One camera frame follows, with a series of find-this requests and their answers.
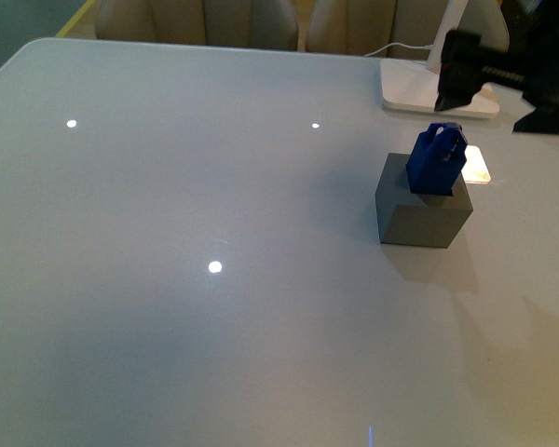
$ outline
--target glossy tabletop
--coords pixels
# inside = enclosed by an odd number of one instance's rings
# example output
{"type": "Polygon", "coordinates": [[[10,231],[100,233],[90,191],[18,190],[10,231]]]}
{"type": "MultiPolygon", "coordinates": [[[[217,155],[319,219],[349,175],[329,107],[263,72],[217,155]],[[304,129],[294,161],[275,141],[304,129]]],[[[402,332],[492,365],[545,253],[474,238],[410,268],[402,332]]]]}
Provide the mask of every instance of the glossy tabletop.
{"type": "Polygon", "coordinates": [[[48,39],[0,71],[0,447],[559,447],[559,137],[497,89],[447,250],[379,60],[48,39]]]}

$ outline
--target chair back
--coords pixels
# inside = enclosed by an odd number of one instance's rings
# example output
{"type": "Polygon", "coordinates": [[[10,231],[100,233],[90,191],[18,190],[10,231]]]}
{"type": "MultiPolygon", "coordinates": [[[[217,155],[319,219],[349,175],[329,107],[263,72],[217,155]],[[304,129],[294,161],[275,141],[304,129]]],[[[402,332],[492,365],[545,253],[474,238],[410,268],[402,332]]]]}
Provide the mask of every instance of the chair back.
{"type": "MultiPolygon", "coordinates": [[[[425,46],[439,29],[448,0],[316,0],[306,50],[371,53],[389,42],[425,46]]],[[[424,59],[427,51],[391,47],[379,56],[424,59]]]]}
{"type": "Polygon", "coordinates": [[[292,0],[102,0],[100,39],[296,50],[292,0]]]}

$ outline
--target blue object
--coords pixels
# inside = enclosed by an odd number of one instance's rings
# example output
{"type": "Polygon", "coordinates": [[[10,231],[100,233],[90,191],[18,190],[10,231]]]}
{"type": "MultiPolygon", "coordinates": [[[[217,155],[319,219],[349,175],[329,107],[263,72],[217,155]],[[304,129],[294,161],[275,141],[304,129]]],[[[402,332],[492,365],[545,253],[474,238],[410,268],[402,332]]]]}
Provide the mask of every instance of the blue object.
{"type": "Polygon", "coordinates": [[[451,188],[466,164],[468,142],[456,123],[433,123],[418,135],[406,163],[410,192],[451,196],[451,188]]]}

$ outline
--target gray cube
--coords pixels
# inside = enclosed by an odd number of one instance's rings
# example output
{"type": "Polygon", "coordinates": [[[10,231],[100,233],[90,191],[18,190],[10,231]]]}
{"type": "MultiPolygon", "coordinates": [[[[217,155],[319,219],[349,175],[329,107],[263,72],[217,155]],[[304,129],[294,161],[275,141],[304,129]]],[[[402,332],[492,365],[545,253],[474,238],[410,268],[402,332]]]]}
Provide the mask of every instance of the gray cube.
{"type": "Polygon", "coordinates": [[[375,192],[379,239],[383,244],[446,249],[470,217],[472,203],[460,174],[451,196],[410,192],[407,154],[388,154],[375,192]]]}

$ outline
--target desk lamp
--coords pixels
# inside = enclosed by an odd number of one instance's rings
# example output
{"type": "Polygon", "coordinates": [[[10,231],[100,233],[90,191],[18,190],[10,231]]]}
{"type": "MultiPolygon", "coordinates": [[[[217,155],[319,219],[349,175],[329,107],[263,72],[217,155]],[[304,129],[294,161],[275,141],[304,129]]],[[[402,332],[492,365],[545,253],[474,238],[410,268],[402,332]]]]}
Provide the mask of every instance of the desk lamp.
{"type": "MultiPolygon", "coordinates": [[[[398,59],[381,61],[381,88],[386,108],[434,113],[443,42],[447,32],[456,28],[483,35],[481,44],[492,49],[505,51],[508,47],[509,34],[497,0],[450,0],[426,64],[398,59]]],[[[485,86],[471,104],[445,114],[492,118],[498,111],[497,96],[485,86]]]]}

